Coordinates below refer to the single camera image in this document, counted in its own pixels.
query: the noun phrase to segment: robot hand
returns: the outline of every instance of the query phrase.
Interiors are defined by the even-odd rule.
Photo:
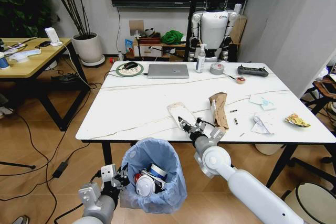
[[[115,164],[103,166],[97,176],[104,183],[102,191],[97,183],[90,182],[82,186],[79,197],[85,207],[83,217],[73,224],[110,224],[113,212],[118,204],[120,190],[129,184],[127,178],[128,166],[121,167],[117,172]]]
[[[231,167],[231,158],[226,150],[217,146],[224,133],[214,127],[208,138],[203,131],[205,123],[198,118],[195,126],[178,118],[181,128],[190,134],[196,148],[195,159],[209,178],[222,176],[230,191],[265,224],[304,224],[293,210],[259,180],[245,170]]]

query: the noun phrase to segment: round mouse pad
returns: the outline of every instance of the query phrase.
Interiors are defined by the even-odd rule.
[[[123,67],[125,64],[121,64],[120,66],[117,67],[115,72],[118,75],[123,76],[123,77],[132,77],[132,76],[137,76],[143,72],[143,66],[139,63],[136,68],[131,68],[131,69],[124,69]]]

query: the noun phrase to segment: paper bag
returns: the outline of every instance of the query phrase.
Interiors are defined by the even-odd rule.
[[[220,92],[209,97],[211,111],[214,116],[214,123],[219,127],[223,132],[229,129],[226,121],[226,115],[224,111],[224,104],[226,101],[227,94]]]

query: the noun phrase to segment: floor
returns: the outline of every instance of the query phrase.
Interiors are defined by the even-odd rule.
[[[109,60],[99,68],[84,68],[89,82],[102,82],[104,74],[111,68]],[[61,60],[56,69],[65,73],[71,72],[69,66]],[[47,80],[50,76],[57,75],[56,71],[44,72],[39,78]],[[0,92],[7,93],[13,87],[12,83],[0,83]],[[58,111],[65,114],[75,97],[74,91],[52,92],[50,99]],[[77,114],[61,142],[55,158],[48,167],[48,177],[76,148],[85,146],[75,139],[75,133],[84,119],[91,103],[95,99],[92,92],[88,102]],[[63,136],[39,101],[27,97],[24,103],[17,108],[31,129],[34,144],[49,158],[52,157],[56,146]],[[318,115],[319,119],[330,129],[332,125],[326,116]],[[7,116],[0,120],[1,136],[1,161],[34,164],[41,167],[45,159],[31,146],[27,126],[16,115]],[[243,204],[241,204],[228,190],[226,182],[219,177],[207,178],[194,161],[194,148],[191,144],[174,144],[179,154],[188,191],[188,197],[182,208],[172,215],[146,214],[141,210],[132,210],[117,207],[112,223],[141,224],[141,223],[261,223]],[[272,156],[258,152],[253,145],[223,144],[231,155],[233,164],[245,169],[256,176],[262,183],[266,183],[281,151]],[[119,167],[123,153],[130,147],[129,144],[113,144],[113,161]],[[327,156],[327,151],[321,146],[299,146],[295,156],[320,167],[326,172],[333,173],[332,165],[322,164],[320,158]],[[90,144],[88,147],[77,151],[69,161],[69,166],[59,179],[52,180],[49,184],[57,198],[57,208],[48,223],[53,223],[60,214],[80,203],[77,190],[87,183],[93,174],[103,165],[103,156],[99,144]],[[22,173],[26,168],[0,166],[0,174]],[[37,183],[43,183],[46,178],[46,169],[19,176],[0,176],[0,198],[7,199],[29,192]],[[295,166],[286,167],[276,182],[271,187],[277,195],[281,196],[286,190],[292,190],[300,182],[316,182],[331,189],[331,184],[321,180],[306,170]],[[54,207],[54,199],[45,184],[37,188],[28,196],[0,201],[0,223],[12,223],[19,215],[30,216],[31,223],[45,223]],[[82,208],[59,220],[59,223],[72,223],[82,214]]]

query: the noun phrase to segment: white table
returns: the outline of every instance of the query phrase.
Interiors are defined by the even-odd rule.
[[[111,70],[125,62],[117,61]],[[147,73],[149,64],[139,62]],[[146,75],[129,78],[107,76],[102,88],[86,115],[76,138],[83,142],[102,143],[105,162],[112,163],[110,143],[136,142],[145,137],[165,139],[175,143],[191,143],[170,116],[167,106],[182,102],[195,117],[213,121],[209,97],[218,92],[228,94],[225,113],[229,130],[222,143],[287,144],[283,155],[289,158],[298,144],[330,144],[336,138],[287,88],[287,86],[263,63],[244,63],[244,67],[265,67],[269,76],[246,76],[244,84],[237,84],[228,76],[215,76],[205,63],[203,73],[195,71],[195,62],[160,62],[161,64],[187,64],[189,79],[148,79]],[[238,76],[241,63],[226,63],[225,73]],[[262,112],[260,105],[249,102],[251,94],[263,94],[277,109],[274,116],[275,134],[251,132],[253,115]],[[300,128],[284,121],[296,113],[309,128]]]

